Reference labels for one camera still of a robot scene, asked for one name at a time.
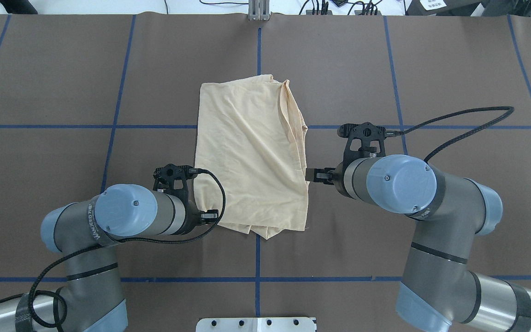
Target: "black tape band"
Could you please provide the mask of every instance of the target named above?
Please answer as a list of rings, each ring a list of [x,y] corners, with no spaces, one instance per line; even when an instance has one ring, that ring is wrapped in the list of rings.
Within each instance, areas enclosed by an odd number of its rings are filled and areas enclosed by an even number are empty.
[[[15,309],[15,332],[33,332],[32,316],[28,309],[28,293],[23,294]]]
[[[516,319],[507,332],[529,332],[531,330],[531,298],[527,290],[520,285],[507,282],[516,296]]]
[[[426,247],[426,246],[422,246],[419,243],[411,242],[411,248],[415,248],[417,250],[421,250],[422,252],[426,252],[428,254],[431,254],[431,255],[434,255],[434,256],[438,256],[440,258],[447,259],[449,261],[453,261],[453,262],[457,262],[457,263],[461,263],[461,264],[468,263],[468,259],[466,259],[466,258],[462,258],[462,257],[458,257],[458,256],[455,256],[455,255],[447,254],[447,253],[445,253],[443,251],[439,251],[439,250],[435,250],[435,249],[432,249],[432,248],[429,248],[429,247]]]
[[[472,320],[474,319],[474,317],[477,316],[477,313],[478,313],[478,309],[481,307],[481,300],[483,298],[483,294],[482,294],[482,289],[481,289],[481,281],[478,279],[477,275],[474,274],[472,271],[468,271],[472,277],[474,278],[474,285],[476,286],[477,288],[477,297],[476,299],[474,300],[474,308],[472,309],[472,313],[470,313],[470,316],[468,316],[467,319],[465,319],[464,321],[460,322],[462,324],[468,324],[470,322],[472,322]]]
[[[99,269],[90,270],[84,273],[77,273],[67,276],[67,281],[75,280],[75,279],[81,279],[86,277],[91,277],[92,275],[105,273],[105,271],[110,271],[111,269],[115,269],[118,267],[118,263],[110,264],[105,267],[100,267]]]
[[[63,287],[57,288],[55,293],[61,295],[62,288]],[[59,316],[59,300],[55,297],[53,297],[53,317],[54,317],[55,324],[61,320],[61,317]],[[57,326],[57,332],[65,332],[65,330],[63,330],[63,326],[61,325]]]

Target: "label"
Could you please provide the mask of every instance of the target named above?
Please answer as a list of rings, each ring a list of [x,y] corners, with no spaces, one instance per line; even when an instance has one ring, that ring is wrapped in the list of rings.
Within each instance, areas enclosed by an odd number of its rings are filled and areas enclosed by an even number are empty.
[[[446,6],[444,0],[419,0],[426,11],[443,8]]]

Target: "metal mounting plate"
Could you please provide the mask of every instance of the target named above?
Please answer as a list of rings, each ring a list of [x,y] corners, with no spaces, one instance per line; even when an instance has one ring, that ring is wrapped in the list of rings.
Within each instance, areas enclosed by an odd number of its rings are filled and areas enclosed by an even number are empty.
[[[309,317],[201,319],[196,332],[316,332],[316,322],[316,318]]]

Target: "white floor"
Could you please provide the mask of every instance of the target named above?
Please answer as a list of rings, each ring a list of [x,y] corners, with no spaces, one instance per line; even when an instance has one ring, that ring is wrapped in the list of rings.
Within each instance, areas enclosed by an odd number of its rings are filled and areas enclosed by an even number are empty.
[[[224,2],[228,0],[205,0],[205,2]],[[231,0],[233,2],[245,2],[246,0]],[[403,1],[408,4],[411,0],[382,0],[378,8],[383,15],[404,15]],[[165,13],[165,2],[169,7],[169,13],[247,13],[247,6],[242,5],[217,5],[210,6],[201,4],[198,0],[30,0],[38,13],[43,14],[88,14],[88,13],[141,13],[153,11]],[[271,0],[272,12],[284,14],[297,14],[301,10],[304,0]],[[329,9],[333,15],[346,15],[351,5],[341,7],[332,2]],[[6,13],[0,4],[0,13]]]

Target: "black strap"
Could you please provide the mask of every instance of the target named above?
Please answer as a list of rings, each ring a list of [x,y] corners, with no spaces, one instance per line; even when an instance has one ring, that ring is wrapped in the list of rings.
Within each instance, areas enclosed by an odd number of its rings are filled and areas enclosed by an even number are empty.
[[[32,316],[28,309],[28,293],[23,294],[15,309],[15,332],[33,332]]]
[[[453,262],[457,262],[457,263],[461,263],[461,264],[468,263],[468,259],[467,258],[462,258],[462,257],[458,257],[458,256],[455,256],[455,255],[447,254],[447,253],[445,253],[443,251],[435,250],[433,248],[426,247],[426,246],[421,245],[419,243],[411,242],[411,248],[415,248],[417,250],[421,250],[422,252],[426,252],[428,254],[431,254],[431,255],[434,255],[434,256],[438,256],[440,258],[447,259],[449,261],[453,261]]]
[[[97,225],[97,221],[95,221],[96,201],[96,199],[91,200],[87,206],[87,221],[89,222],[91,236],[97,242],[97,244],[103,247],[111,247],[115,246],[116,244],[120,244],[120,242],[112,239],[103,229],[100,228],[99,225]]]
[[[507,332],[529,332],[531,330],[531,298],[527,290],[520,285],[507,282],[516,296],[516,319]]]
[[[115,269],[118,267],[118,263],[106,265],[105,267],[100,267],[98,269],[93,269],[90,271],[85,271],[84,273],[76,273],[72,275],[67,276],[67,281],[75,280],[75,279],[81,279],[86,277],[91,277],[92,275],[96,275],[99,273],[105,273],[105,271],[110,271],[111,269]]]
[[[474,285],[477,288],[477,297],[474,300],[474,308],[472,308],[472,313],[470,313],[470,316],[468,316],[467,319],[465,319],[464,321],[460,322],[462,324],[470,323],[474,319],[474,317],[477,316],[478,309],[481,307],[481,300],[483,298],[483,294],[482,294],[483,290],[481,289],[481,281],[478,279],[477,275],[474,274],[473,271],[468,271],[468,272],[474,278]]]
[[[61,295],[61,289],[63,287],[59,287],[57,288],[56,292],[57,294]],[[56,324],[58,321],[61,320],[61,317],[59,316],[59,300],[57,300],[57,298],[53,297],[53,317],[54,317],[54,323]],[[57,332],[65,332],[63,330],[63,326],[61,326],[59,324],[59,326],[57,326]]]

